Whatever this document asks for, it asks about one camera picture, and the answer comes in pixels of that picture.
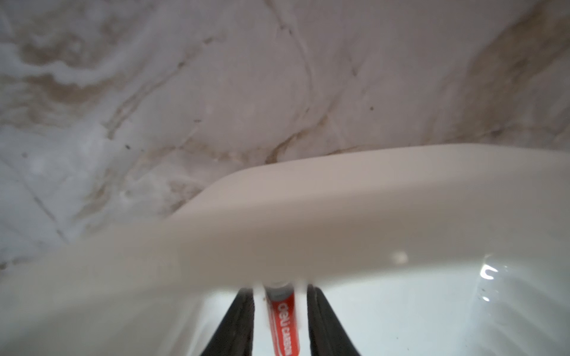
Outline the red deli battery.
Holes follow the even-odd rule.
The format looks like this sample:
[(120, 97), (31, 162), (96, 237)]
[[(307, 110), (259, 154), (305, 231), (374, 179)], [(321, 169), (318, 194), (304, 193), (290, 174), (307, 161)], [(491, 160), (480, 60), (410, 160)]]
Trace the red deli battery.
[(298, 356), (300, 343), (292, 283), (264, 286), (275, 355)]

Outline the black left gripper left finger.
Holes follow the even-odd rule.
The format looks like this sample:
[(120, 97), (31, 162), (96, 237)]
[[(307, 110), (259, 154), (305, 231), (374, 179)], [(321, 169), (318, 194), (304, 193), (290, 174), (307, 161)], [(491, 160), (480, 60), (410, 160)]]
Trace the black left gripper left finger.
[(255, 320), (253, 289), (240, 289), (202, 356), (251, 356)]

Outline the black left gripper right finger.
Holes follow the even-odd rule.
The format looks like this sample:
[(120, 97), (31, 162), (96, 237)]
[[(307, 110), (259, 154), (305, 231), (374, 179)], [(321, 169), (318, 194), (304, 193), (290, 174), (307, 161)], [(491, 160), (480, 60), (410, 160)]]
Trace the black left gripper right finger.
[(307, 318), (312, 356), (360, 355), (323, 291), (313, 284), (307, 286)]

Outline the white plastic storage box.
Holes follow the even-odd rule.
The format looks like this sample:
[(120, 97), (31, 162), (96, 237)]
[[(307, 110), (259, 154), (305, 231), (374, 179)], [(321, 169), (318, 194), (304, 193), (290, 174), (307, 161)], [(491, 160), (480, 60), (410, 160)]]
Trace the white plastic storage box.
[(567, 355), (569, 155), (433, 145), (231, 174), (162, 221), (109, 229), (1, 282), (3, 355), (201, 355), (253, 289), (307, 286), (360, 355)]

